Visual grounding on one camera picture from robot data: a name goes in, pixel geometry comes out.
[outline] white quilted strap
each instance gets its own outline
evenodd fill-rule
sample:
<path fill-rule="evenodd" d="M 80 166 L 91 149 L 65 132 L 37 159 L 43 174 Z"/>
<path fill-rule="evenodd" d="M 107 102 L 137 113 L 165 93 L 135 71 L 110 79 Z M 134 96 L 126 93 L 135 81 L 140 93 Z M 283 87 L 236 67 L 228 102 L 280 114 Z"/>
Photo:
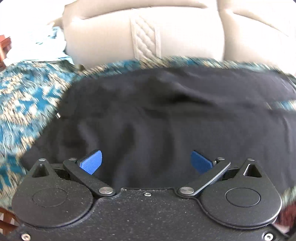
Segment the white quilted strap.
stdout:
<path fill-rule="evenodd" d="M 131 32 L 135 59 L 161 57 L 159 28 L 145 9 L 132 9 Z"/>

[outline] triangular hole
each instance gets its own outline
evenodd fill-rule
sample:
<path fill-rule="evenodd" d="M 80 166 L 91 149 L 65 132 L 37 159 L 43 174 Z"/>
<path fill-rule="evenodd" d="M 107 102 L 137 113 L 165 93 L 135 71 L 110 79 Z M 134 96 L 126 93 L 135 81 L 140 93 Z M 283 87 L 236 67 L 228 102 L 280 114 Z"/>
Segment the triangular hole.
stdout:
<path fill-rule="evenodd" d="M 248 168 L 244 172 L 244 175 L 248 177 L 262 177 L 257 167 L 253 164 L 250 164 L 248 166 Z"/>
<path fill-rule="evenodd" d="M 49 176 L 49 173 L 43 164 L 39 165 L 36 168 L 34 174 L 32 175 L 32 177 L 46 177 L 46 176 Z"/>

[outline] black lever arm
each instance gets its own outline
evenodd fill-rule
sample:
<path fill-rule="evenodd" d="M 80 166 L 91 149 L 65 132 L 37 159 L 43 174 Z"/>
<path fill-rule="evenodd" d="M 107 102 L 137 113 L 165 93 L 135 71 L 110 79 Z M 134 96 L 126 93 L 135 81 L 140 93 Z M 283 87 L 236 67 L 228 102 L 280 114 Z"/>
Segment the black lever arm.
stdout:
<path fill-rule="evenodd" d="M 230 161 L 222 160 L 212 169 L 202 174 L 196 181 L 188 183 L 178 189 L 178 194 L 184 197 L 192 197 L 200 193 L 208 185 L 215 183 L 229 169 Z"/>
<path fill-rule="evenodd" d="M 94 196 L 110 197 L 115 195 L 115 190 L 113 188 L 95 178 L 94 176 L 88 174 L 74 162 L 70 160 L 65 160 L 63 162 L 63 166 L 74 181 L 85 185 Z"/>

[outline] light blue fabric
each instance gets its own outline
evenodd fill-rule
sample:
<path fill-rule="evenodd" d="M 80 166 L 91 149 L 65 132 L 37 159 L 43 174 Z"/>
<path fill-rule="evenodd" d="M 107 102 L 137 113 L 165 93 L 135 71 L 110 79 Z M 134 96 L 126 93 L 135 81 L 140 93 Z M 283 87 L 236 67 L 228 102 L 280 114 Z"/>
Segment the light blue fabric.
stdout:
<path fill-rule="evenodd" d="M 68 60 L 73 64 L 70 56 L 64 53 L 66 41 L 60 27 L 45 26 L 22 36 L 22 39 L 14 39 L 12 49 L 4 59 L 6 66 L 24 60 L 31 61 L 57 61 Z"/>

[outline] wooden furniture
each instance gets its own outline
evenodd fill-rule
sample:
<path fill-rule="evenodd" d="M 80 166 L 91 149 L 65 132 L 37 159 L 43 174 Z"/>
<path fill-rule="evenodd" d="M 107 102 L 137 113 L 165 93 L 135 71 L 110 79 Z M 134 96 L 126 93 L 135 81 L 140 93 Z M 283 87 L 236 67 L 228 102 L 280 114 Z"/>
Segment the wooden furniture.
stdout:
<path fill-rule="evenodd" d="M 2 229 L 3 235 L 9 234 L 11 231 L 17 228 L 16 225 L 11 224 L 12 218 L 16 221 L 16 217 L 11 212 L 0 207 L 0 213 L 3 213 L 3 221 L 0 220 L 0 229 Z"/>
<path fill-rule="evenodd" d="M 0 71 L 5 69 L 3 59 L 6 58 L 6 54 L 11 49 L 11 39 L 5 38 L 4 35 L 0 35 Z"/>

